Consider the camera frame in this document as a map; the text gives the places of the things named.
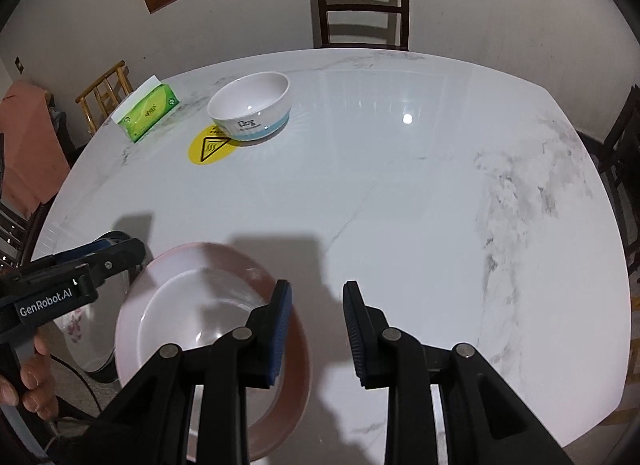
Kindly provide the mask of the person's left hand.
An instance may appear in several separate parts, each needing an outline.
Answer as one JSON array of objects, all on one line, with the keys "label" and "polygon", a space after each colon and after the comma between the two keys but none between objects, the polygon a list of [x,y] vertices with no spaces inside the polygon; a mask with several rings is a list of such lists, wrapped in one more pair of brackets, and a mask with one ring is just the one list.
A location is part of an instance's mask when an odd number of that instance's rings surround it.
[{"label": "person's left hand", "polygon": [[55,379],[52,374],[52,359],[46,340],[40,331],[34,337],[34,354],[21,368],[21,380],[26,393],[19,395],[15,387],[1,378],[1,404],[17,407],[20,403],[28,412],[40,419],[50,421],[58,416],[58,399],[55,396]]}]

